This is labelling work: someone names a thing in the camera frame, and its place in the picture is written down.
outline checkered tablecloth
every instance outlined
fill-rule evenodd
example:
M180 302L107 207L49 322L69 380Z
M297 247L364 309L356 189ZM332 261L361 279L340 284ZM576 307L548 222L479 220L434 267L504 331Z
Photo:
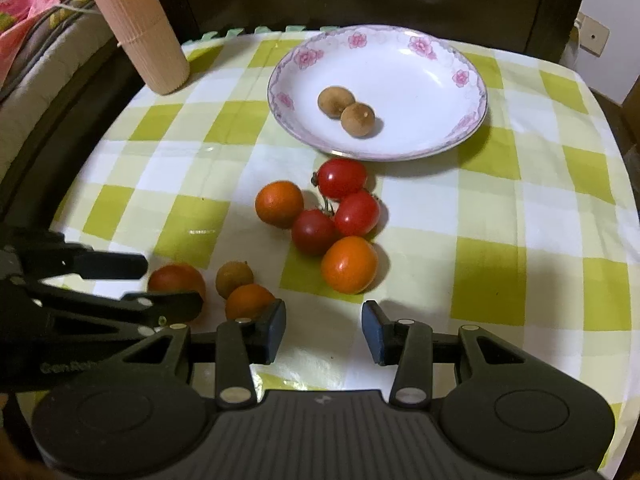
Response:
M364 299L390 317L455 333L478 323L599 391L618 421L603 472L612 476L640 412L640 228L625 167L585 83L560 66L468 44L489 114L468 141L413 162L368 164L385 214L372 290L344 296L322 282L289 232L260 222L258 190L292 180L309 190L326 156L269 113L267 82L281 57L315 32L248 34L184 47L180 91L142 89L78 176L53 224L96 249L139 251L155 269L200 268L209 299L197 329L223 319L213 278L247 261L287 305L275 364L262 387L380 388L393 369L373 364L358 326ZM119 296L143 282L63 283ZM212 391L211 366L196 387ZM436 370L434 394L454 385Z

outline plate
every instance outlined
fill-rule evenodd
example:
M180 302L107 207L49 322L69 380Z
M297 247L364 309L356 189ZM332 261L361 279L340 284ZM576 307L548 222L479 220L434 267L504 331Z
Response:
M376 113L367 137L351 137L318 108L327 86L349 89ZM475 66L444 40L402 27L358 25L322 32L278 63L268 86L278 123L332 155L411 160L468 139L486 114Z

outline brown longan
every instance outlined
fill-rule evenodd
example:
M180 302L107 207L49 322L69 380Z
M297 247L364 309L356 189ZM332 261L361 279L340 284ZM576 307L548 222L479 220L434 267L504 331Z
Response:
M329 86L318 96L318 108L332 119L338 119L343 110L354 102L353 94L341 86Z
M364 137L371 133L376 123L376 115L369 105L354 103L347 106L340 115L344 131L353 137Z
M247 262L227 262L216 274L216 290L225 300L239 286L253 282L254 273Z

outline wall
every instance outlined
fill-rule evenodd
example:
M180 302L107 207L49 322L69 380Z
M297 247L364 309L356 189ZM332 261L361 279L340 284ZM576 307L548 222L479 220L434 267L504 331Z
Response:
M608 27L610 36L599 58L580 49L575 70L622 104L640 75L640 0L582 0L580 10Z

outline pink floral rim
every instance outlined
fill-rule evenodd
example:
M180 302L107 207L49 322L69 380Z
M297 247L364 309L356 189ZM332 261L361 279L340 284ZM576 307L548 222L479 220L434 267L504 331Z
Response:
M409 152L402 156L394 156L393 158L381 155L380 153L364 151L359 151L358 153L340 152L327 144L323 139L315 136L301 124L294 126L284 117L280 108L281 106L288 108L289 110L295 110L293 99L287 93L281 91L277 92L274 89L280 79L280 75L282 74L284 67L291 62L295 63L299 70L305 70L314 65L324 56L324 51L321 48L318 48L316 43L333 36L347 34L347 44L349 45L349 48L363 48L367 45L367 35L365 34L366 30L373 30L375 32L409 33L409 49L417 56L425 57L430 60L437 60L436 53L433 51L432 46L433 43L436 43L443 50L453 54L460 63L466 66L466 70L457 70L452 78L453 82L459 88L467 85L469 82L469 74L471 72L476 74L480 94L478 105L460 119L458 124L453 127L440 144L432 146L426 150ZM487 93L484 81L482 80L478 69L458 49L451 46L446 41L430 36L429 34L411 30L410 28L393 27L390 25L354 25L352 27L343 27L337 30L321 32L318 35L303 41L303 43L299 44L286 54L276 65L273 73L271 73L267 89L267 101L269 103L271 113L278 121L278 124L280 124L280 126L282 126L295 139L325 153L359 158L360 160L412 160L414 158L422 158L424 156L436 155L437 153L444 152L445 150L460 144L464 140L467 140L471 135L473 135L484 121L488 109Z

